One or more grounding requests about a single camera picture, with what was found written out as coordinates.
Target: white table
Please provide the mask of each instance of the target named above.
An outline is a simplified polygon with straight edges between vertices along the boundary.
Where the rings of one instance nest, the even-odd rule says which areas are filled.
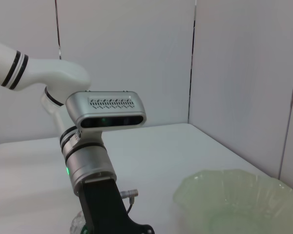
[[[189,124],[106,132],[103,138],[119,190],[139,190],[130,217],[156,234],[186,233],[171,212],[183,178],[204,169],[264,175]],[[0,234],[69,234],[80,210],[57,138],[0,145]]]

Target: transparent plastic bag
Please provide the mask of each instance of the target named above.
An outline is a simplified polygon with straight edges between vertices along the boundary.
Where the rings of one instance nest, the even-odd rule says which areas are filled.
[[[73,219],[69,229],[70,234],[88,234],[84,213],[80,211]]]

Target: robotic arm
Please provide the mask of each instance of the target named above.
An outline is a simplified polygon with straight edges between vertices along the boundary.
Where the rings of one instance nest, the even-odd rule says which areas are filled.
[[[90,234],[154,234],[127,215],[102,131],[129,129],[146,121],[134,92],[90,92],[88,73],[64,60],[31,59],[0,44],[0,85],[19,91],[46,84],[41,103],[60,138],[73,191],[79,197]]]

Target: black ring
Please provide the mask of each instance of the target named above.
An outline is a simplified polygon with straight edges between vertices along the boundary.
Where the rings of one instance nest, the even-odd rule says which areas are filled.
[[[26,69],[26,66],[27,66],[27,62],[28,62],[28,55],[25,55],[24,57],[24,60],[23,60],[23,63],[21,64],[21,68],[20,68],[20,71],[18,73],[18,75],[16,76],[15,80],[13,81],[11,87],[10,87],[10,90],[14,90],[15,87],[17,86],[17,84],[19,83],[25,69]]]
[[[106,148],[105,148],[105,146],[104,146],[103,144],[101,144],[101,143],[97,143],[97,142],[89,142],[89,143],[85,143],[85,144],[79,145],[79,146],[73,148],[72,150],[70,150],[70,151],[67,153],[67,155],[66,155],[66,157],[65,157],[65,164],[67,163],[69,157],[70,157],[73,153],[75,153],[75,152],[78,151],[78,150],[81,150],[82,148],[89,147],[89,146],[100,146],[100,147],[102,147],[102,148],[104,148],[104,149],[106,150]]]
[[[71,131],[76,130],[76,129],[77,129],[77,127],[76,126],[73,126],[73,127],[69,128],[69,129],[67,129],[65,132],[63,132],[62,136],[60,137],[60,145],[61,145],[61,142],[62,142],[63,138],[67,134],[69,134]]]
[[[54,99],[49,93],[48,93],[48,90],[47,90],[47,87],[44,89],[44,92],[45,94],[47,95],[47,97],[52,101],[54,102],[55,104],[57,104],[58,106],[63,106],[64,104],[57,101],[56,99]]]
[[[64,146],[65,146],[65,144],[72,138],[72,136],[74,136],[75,135],[75,133],[73,133],[72,135],[70,135],[68,138],[66,138],[64,141],[63,141],[63,143],[62,143],[62,145],[61,145],[61,150],[62,150],[62,153],[63,153],[63,149],[64,149]]]
[[[12,77],[14,71],[15,71],[15,68],[19,63],[20,57],[21,57],[21,53],[20,53],[20,51],[17,51],[16,55],[15,55],[15,58],[14,58],[14,61],[13,61],[13,64],[12,64],[12,66],[10,68],[10,71],[9,71],[8,75],[6,76],[6,78],[4,79],[4,81],[3,81],[1,86],[5,87],[9,83],[9,81],[10,81],[10,79],[11,79],[11,77]]]

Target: clear plastic bowl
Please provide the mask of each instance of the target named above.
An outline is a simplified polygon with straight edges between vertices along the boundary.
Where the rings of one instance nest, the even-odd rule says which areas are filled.
[[[293,234],[293,190],[269,176],[201,171],[173,199],[194,234]]]

